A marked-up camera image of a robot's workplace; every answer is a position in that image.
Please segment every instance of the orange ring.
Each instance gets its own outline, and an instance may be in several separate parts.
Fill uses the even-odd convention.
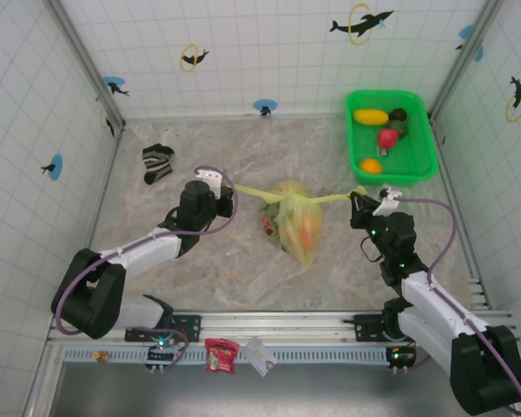
[[[370,29],[368,31],[368,36],[366,37],[366,39],[363,41],[363,42],[355,42],[353,40],[353,38],[351,37],[351,18],[353,17],[353,13],[356,11],[356,9],[358,9],[359,7],[364,7],[365,9],[367,9],[368,11],[371,11],[371,8],[368,7],[365,3],[358,3],[358,4],[355,4],[353,6],[353,8],[351,9],[351,12],[349,13],[349,20],[347,21],[347,33],[349,34],[349,42],[351,42],[351,45],[355,45],[355,46],[359,46],[359,45],[364,45],[365,43],[368,42],[368,40],[371,38],[371,35],[373,34],[373,30]]]
[[[193,66],[190,69],[185,69],[185,68],[183,68],[183,63],[184,63],[183,56],[191,48],[195,48],[195,59],[193,61]],[[180,68],[181,68],[181,70],[184,71],[184,72],[191,72],[192,70],[194,70],[195,66],[197,65],[197,59],[199,59],[199,47],[197,45],[195,45],[194,43],[191,43],[188,46],[186,46],[185,49],[183,50],[183,52],[181,53],[181,57],[180,57]]]
[[[505,120],[507,120],[509,123],[515,123],[517,120],[521,118],[521,114],[514,119],[510,119],[510,106],[515,101],[515,96],[512,96],[510,100],[507,102],[507,106],[505,106]]]

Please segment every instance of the dark fruit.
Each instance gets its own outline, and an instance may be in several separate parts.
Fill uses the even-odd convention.
[[[394,129],[399,134],[399,139],[406,137],[407,135],[407,122],[402,122],[400,120],[391,120],[386,125],[389,129]]]
[[[390,112],[388,118],[389,120],[400,120],[401,122],[404,122],[407,120],[407,113],[403,109],[394,109]]]

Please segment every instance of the yellow plastic bag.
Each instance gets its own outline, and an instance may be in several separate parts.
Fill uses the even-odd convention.
[[[305,187],[295,180],[280,182],[270,191],[235,186],[238,191],[262,198],[267,205],[260,213],[261,224],[290,255],[305,267],[313,262],[322,230],[322,202],[349,202],[349,194],[311,197]],[[355,189],[366,194],[363,187]]]

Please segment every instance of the gray floor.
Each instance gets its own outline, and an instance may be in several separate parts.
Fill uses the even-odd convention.
[[[142,149],[156,142],[175,150],[174,172],[148,186]],[[341,119],[131,123],[115,160],[92,248],[115,248],[147,234],[177,205],[200,164],[226,169],[235,182],[260,189],[292,178],[312,195],[346,193],[358,185],[346,142]],[[368,190],[378,194],[377,189]],[[439,175],[405,189],[405,194],[445,200]],[[368,262],[359,249],[365,234],[350,229],[349,203],[322,206],[319,251],[307,269],[265,238],[258,221],[260,205],[259,198],[240,195],[232,225],[202,238],[181,259],[151,268],[127,290],[153,294],[179,309],[212,310],[380,309],[395,296],[382,281],[378,264]],[[451,232],[448,213],[420,204],[404,203],[401,209],[415,216],[417,251],[430,264]],[[369,246],[369,255],[375,255]],[[436,272],[444,287],[468,305],[469,273],[458,242]]]
[[[64,365],[51,417],[463,417],[435,363],[408,375],[354,365],[277,365],[262,378],[179,366],[150,374],[143,365]],[[486,417],[506,417],[497,410]]]

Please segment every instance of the plastic container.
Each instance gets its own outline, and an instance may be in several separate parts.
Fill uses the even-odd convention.
[[[365,126],[355,122],[356,109],[380,109],[390,113],[396,108],[407,112],[407,135],[398,139],[379,156],[376,135],[384,126]],[[438,171],[438,157],[425,104],[416,94],[401,90],[365,89],[354,91],[346,99],[347,140],[349,159],[361,184],[395,184],[409,186],[432,178]],[[367,174],[359,169],[366,158],[382,165],[382,174]]]

